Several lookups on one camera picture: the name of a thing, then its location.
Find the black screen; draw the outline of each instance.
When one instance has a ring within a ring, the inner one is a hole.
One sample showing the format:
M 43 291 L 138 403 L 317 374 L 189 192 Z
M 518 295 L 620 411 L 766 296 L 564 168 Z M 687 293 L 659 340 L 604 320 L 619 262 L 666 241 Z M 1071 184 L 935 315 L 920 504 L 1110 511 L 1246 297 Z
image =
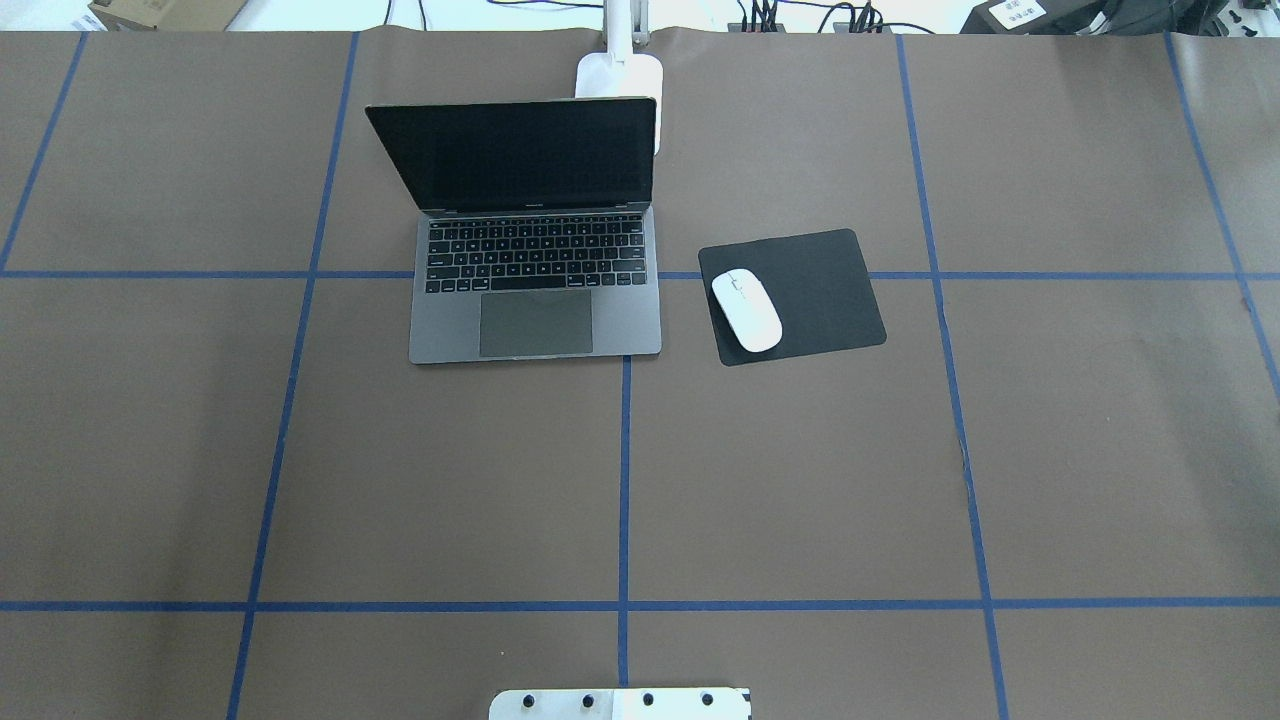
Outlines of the black screen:
M 655 111 L 649 97 L 365 108 L 421 210 L 649 201 Z

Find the computer mouse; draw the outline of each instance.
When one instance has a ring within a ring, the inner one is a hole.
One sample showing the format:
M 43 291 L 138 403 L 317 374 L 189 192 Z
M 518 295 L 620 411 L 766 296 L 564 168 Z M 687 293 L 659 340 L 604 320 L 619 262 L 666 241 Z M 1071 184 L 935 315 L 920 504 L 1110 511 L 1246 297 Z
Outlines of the computer mouse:
M 755 273 L 745 268 L 721 273 L 712 292 L 748 352 L 764 352 L 782 340 L 782 320 Z

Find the laptop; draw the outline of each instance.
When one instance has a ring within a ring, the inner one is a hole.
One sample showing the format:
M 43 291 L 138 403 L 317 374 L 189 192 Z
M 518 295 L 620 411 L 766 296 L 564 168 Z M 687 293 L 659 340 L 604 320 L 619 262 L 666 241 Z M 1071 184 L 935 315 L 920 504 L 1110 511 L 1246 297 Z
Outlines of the laptop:
M 662 348 L 650 97 L 365 108 L 421 213 L 411 363 Z

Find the trackpad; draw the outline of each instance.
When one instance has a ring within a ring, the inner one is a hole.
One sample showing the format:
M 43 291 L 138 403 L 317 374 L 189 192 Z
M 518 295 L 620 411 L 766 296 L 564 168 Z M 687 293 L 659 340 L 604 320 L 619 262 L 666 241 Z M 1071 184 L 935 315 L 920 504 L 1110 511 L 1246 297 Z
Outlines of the trackpad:
M 591 291 L 490 292 L 480 299 L 480 356 L 591 351 Z

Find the keyboard key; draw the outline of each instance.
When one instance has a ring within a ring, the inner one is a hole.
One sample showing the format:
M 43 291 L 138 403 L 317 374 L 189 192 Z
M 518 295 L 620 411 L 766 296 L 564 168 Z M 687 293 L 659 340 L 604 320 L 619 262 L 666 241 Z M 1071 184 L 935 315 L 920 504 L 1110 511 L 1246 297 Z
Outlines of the keyboard key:
M 541 290 L 545 287 L 564 287 L 564 275 L 493 278 L 489 284 L 490 290 Z

